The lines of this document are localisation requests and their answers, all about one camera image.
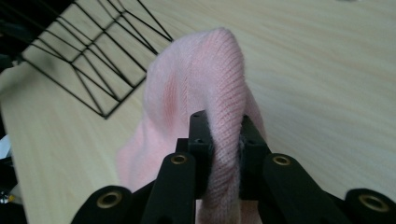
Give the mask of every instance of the wire rack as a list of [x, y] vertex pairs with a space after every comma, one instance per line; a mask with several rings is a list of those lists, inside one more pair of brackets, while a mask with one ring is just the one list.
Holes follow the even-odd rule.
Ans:
[[[47, 69], [45, 60], [21, 54], [19, 61], [30, 64], [105, 119], [144, 82], [147, 62], [173, 41], [141, 1], [135, 1], [133, 9], [127, 9], [128, 2], [121, 0], [73, 1], [65, 12], [42, 0], [33, 2], [56, 18], [50, 27], [4, 1], [0, 1], [0, 7], [42, 32], [33, 42], [23, 36], [16, 38], [41, 50], [52, 62], [57, 61], [57, 74]], [[77, 16], [67, 15], [70, 11]], [[63, 76], [73, 74], [77, 83], [63, 81]]]

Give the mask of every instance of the black wire basket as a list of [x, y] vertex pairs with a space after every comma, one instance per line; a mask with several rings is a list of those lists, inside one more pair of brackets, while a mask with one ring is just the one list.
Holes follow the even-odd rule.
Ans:
[[[6, 18], [0, 54], [30, 64], [105, 119], [144, 82], [149, 62], [173, 41], [139, 0], [70, 1], [65, 9], [45, 0], [29, 2], [40, 17], [0, 0]], [[53, 21], [46, 26], [43, 16]], [[23, 44], [45, 56], [24, 55]]]

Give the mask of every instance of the wood grain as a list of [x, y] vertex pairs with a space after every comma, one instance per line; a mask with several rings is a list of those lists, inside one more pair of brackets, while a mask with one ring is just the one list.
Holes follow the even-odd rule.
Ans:
[[[145, 17], [134, 2], [125, 4]], [[396, 201], [395, 1], [145, 4], [175, 38], [219, 26], [236, 35], [273, 151], [296, 158], [338, 197], [368, 188]], [[65, 16], [85, 20], [73, 8]], [[122, 35], [120, 42], [136, 46]], [[26, 54], [75, 83], [36, 49]], [[153, 58], [142, 60], [149, 64]], [[91, 193], [119, 184], [115, 155], [140, 119], [144, 87], [104, 120], [27, 64], [7, 70], [0, 85], [30, 223], [69, 223]]]

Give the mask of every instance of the light wood surface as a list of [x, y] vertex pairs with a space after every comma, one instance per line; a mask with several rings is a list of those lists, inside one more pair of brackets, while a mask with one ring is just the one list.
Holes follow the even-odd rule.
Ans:
[[[175, 38], [219, 26], [236, 35], [273, 151], [296, 158], [338, 197], [368, 188], [396, 201], [395, 1], [144, 3]], [[65, 16], [84, 26], [73, 10]], [[127, 36], [120, 42], [138, 48]], [[75, 82], [38, 50], [26, 55]], [[140, 120], [144, 87], [104, 120], [27, 64], [8, 69], [0, 85], [30, 223], [70, 223], [94, 191], [119, 184], [115, 155]]]

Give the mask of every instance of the sock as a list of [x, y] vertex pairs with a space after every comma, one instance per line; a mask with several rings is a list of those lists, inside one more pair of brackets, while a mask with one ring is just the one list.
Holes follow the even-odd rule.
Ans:
[[257, 203], [240, 202], [238, 144], [243, 115], [264, 135], [260, 110], [244, 78], [244, 60], [224, 29], [186, 35], [149, 66], [143, 118], [117, 157], [121, 184], [135, 191], [154, 180], [163, 158], [189, 135], [190, 115], [205, 110], [214, 144], [198, 223], [260, 223]]

